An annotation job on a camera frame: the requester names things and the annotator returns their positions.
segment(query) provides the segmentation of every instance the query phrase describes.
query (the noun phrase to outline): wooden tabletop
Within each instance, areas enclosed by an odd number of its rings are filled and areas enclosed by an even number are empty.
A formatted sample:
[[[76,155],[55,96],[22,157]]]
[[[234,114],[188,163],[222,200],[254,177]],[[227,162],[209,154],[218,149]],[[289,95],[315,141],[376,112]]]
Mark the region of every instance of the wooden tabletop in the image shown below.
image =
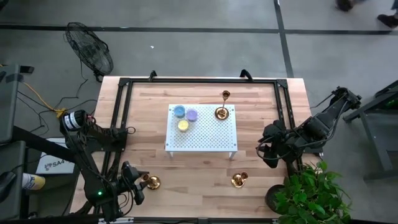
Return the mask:
[[[99,93],[95,118],[97,124],[110,126],[120,77],[105,77]],[[296,125],[310,115],[307,93],[301,78],[288,78],[290,100]],[[222,104],[223,90],[231,92],[227,104],[235,105],[238,152],[233,160],[228,153],[176,152],[170,159],[164,150],[169,104]],[[284,114],[285,100],[282,89]],[[121,122],[123,106],[119,112]],[[127,139],[121,163],[129,161],[140,170],[158,176],[162,185],[158,190],[145,189],[145,200],[135,205],[129,216],[134,217],[228,217],[274,218],[264,203],[269,187],[281,184],[287,175],[286,164],[279,161],[276,169],[269,168],[256,155],[257,141],[265,126],[278,119],[274,87],[268,84],[219,83],[136,83],[132,88],[127,127],[137,132]],[[101,170],[102,152],[93,154]],[[303,161],[317,162],[312,154],[304,154]],[[231,177],[247,172],[249,178],[243,188],[231,185]],[[84,180],[80,176],[71,212],[86,202]]]

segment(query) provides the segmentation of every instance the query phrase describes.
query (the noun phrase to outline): shoe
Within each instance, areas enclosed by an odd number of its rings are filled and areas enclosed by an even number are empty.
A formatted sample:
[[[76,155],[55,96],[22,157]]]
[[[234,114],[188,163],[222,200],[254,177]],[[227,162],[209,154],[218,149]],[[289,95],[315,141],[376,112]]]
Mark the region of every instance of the shoe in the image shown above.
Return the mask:
[[[348,12],[354,5],[350,0],[336,0],[336,7],[343,12]]]
[[[390,27],[391,29],[398,26],[398,19],[396,19],[394,16],[387,16],[381,14],[378,15],[377,19],[380,20],[380,22],[382,22],[384,25]]]

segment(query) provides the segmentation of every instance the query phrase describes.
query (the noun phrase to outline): concrete floor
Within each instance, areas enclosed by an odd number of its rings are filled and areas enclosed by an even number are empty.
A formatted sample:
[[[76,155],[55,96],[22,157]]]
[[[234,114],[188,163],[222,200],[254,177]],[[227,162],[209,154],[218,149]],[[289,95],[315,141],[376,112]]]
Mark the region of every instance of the concrete floor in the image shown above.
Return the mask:
[[[375,17],[392,14],[392,0],[366,1],[350,13],[334,8],[333,0],[280,0],[286,29],[386,30]],[[14,0],[0,12],[0,24],[64,26],[79,21],[88,26],[196,27],[277,29],[273,0]],[[254,77],[287,77],[279,34],[189,32],[97,32],[111,51],[112,75],[236,77],[242,68]],[[287,34],[294,77],[304,78],[311,105],[338,85],[369,100],[397,79],[396,35]],[[80,77],[79,59],[60,31],[0,30],[0,62],[35,67],[25,77],[50,105],[75,94]],[[89,82],[68,108],[96,99],[100,84],[88,68]],[[32,96],[25,87],[20,91]],[[43,108],[27,101],[37,111]],[[81,108],[91,111],[95,102]],[[315,108],[315,114],[322,110]],[[59,136],[52,114],[44,114],[50,131]],[[38,126],[36,115],[18,102],[16,124],[27,130]],[[43,133],[45,128],[36,131]],[[353,199],[352,217],[396,223],[398,182],[365,183],[364,174],[378,170],[362,124],[340,122],[335,137],[324,147],[329,167],[343,174],[340,184]],[[72,184],[43,193],[32,201],[40,216],[59,215]]]

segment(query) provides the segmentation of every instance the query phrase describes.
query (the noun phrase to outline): fan grille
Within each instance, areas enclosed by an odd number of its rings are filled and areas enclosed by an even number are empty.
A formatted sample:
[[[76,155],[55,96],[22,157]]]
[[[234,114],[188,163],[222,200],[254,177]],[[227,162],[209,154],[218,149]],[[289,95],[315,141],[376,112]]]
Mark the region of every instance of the fan grille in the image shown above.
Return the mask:
[[[113,61],[108,46],[87,26],[70,22],[65,34],[73,51],[95,74],[109,75],[112,72]]]

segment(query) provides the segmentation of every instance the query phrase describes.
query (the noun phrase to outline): white perforated platform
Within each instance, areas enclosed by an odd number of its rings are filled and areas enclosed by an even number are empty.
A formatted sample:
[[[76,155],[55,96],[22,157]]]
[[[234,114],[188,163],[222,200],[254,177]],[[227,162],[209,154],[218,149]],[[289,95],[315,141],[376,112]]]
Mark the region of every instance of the white perforated platform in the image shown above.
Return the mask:
[[[181,120],[174,116],[174,107],[169,105],[165,148],[172,152],[230,152],[230,157],[238,150],[236,142],[235,105],[225,105],[229,111],[226,120],[218,120],[215,109],[222,105],[183,105],[185,111],[198,111],[196,122],[189,122],[186,132],[178,130]]]

